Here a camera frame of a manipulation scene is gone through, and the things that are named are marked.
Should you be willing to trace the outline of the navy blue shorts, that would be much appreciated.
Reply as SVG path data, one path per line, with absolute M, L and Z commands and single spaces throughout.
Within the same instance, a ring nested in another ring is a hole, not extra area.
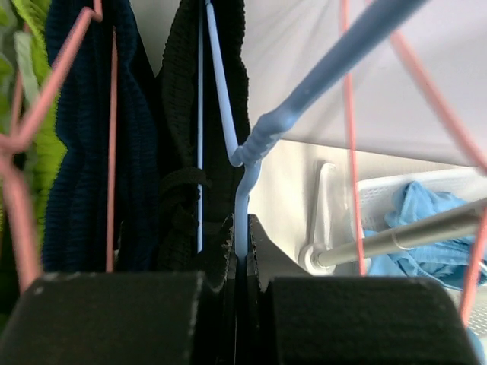
M 61 89 L 56 134 L 66 154 L 49 192 L 46 271 L 106 265 L 111 54 L 119 56 L 116 158 L 118 268 L 144 271 L 158 244 L 157 132 L 147 101 L 153 74 L 127 1 L 105 1 Z

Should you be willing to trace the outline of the light blue wire hanger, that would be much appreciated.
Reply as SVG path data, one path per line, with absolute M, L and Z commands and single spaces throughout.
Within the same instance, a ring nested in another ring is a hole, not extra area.
M 205 2 L 228 160 L 233 167 L 245 169 L 237 187 L 234 204 L 234 249 L 240 260 L 245 259 L 248 253 L 249 194 L 259 178 L 262 159 L 319 97 L 423 5 L 423 1 L 373 2 L 290 95 L 273 111 L 262 115 L 246 141 L 239 144 L 221 57 L 215 12 L 212 3 Z

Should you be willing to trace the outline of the black shorts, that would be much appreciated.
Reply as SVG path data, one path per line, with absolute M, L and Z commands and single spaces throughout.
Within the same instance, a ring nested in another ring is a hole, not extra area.
M 121 271 L 186 267 L 234 210 L 243 171 L 227 158 L 205 18 L 198 1 L 179 2 L 154 74 L 133 16 L 114 8 Z

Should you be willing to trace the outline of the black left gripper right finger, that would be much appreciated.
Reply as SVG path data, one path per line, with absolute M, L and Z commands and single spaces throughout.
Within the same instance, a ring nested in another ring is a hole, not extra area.
M 478 364 L 446 291 L 418 278 L 314 277 L 249 217 L 248 364 Z

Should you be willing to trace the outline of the white clothes rack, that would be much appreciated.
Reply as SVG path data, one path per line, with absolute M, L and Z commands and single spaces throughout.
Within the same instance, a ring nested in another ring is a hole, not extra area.
M 314 275 L 331 275 L 335 268 L 357 259 L 355 241 L 364 230 L 353 221 L 353 210 L 346 204 L 342 180 L 331 163 L 324 163 L 317 174 L 317 201 L 308 246 L 300 261 Z M 411 224 L 389 228 L 364 239 L 367 258 L 429 246 L 477 233 L 486 207 L 485 198 L 427 217 Z

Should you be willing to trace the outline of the white plastic mesh basket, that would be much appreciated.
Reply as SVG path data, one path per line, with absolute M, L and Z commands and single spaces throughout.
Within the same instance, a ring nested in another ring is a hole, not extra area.
M 414 223 L 486 196 L 486 178 L 472 168 L 436 170 L 362 180 L 358 184 L 363 235 Z M 373 276 L 422 276 L 438 281 L 460 303 L 476 236 L 371 258 Z

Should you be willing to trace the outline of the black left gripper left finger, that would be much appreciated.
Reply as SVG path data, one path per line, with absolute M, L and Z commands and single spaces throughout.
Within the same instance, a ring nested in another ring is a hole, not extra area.
M 22 293 L 3 364 L 232 364 L 233 221 L 181 271 L 49 273 Z

